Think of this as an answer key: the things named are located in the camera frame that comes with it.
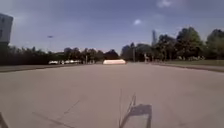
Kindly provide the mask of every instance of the grass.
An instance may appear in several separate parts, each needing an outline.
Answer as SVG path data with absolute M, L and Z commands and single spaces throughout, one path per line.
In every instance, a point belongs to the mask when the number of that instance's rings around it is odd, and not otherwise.
M 224 60 L 168 61 L 166 64 L 224 66 Z

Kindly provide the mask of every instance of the asphalt surface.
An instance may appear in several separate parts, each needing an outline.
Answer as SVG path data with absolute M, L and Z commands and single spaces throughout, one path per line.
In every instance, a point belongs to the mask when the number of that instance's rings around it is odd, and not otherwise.
M 223 128 L 223 99 L 224 73 L 203 70 L 127 64 L 0 73 L 9 128 Z

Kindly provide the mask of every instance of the tree line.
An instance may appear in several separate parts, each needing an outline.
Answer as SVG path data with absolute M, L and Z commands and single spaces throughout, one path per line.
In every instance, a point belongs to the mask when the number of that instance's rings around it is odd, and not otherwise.
M 104 59 L 125 59 L 126 61 L 200 60 L 224 59 L 224 31 L 215 29 L 202 41 L 193 28 L 183 28 L 177 37 L 160 35 L 156 44 L 125 45 L 121 55 L 112 49 L 108 52 L 93 48 L 65 48 L 63 52 L 44 52 L 40 49 L 17 48 L 6 42 L 0 43 L 0 65 L 42 65 L 50 60 L 80 60 L 82 63 L 103 61 Z
M 104 59 L 118 59 L 119 55 L 112 49 L 108 52 L 85 48 L 65 48 L 63 52 L 44 52 L 41 49 L 17 48 L 15 46 L 2 45 L 0 65 L 46 65 L 49 61 L 79 60 L 81 63 L 95 63 Z
M 215 29 L 202 41 L 193 28 L 183 28 L 176 38 L 160 35 L 154 45 L 131 43 L 122 48 L 121 57 L 128 61 L 224 59 L 224 31 Z

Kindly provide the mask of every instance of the building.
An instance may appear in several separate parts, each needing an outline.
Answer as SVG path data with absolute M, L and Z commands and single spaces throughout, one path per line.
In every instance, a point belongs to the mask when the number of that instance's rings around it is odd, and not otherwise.
M 13 17 L 0 13 L 0 43 L 9 43 Z
M 156 31 L 153 30 L 152 31 L 152 45 L 155 45 L 157 43 L 157 35 L 156 35 Z

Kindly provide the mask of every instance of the white building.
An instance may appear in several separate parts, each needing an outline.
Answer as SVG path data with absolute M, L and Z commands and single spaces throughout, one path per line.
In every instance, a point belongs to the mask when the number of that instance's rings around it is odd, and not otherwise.
M 10 42 L 13 17 L 0 13 L 0 43 Z

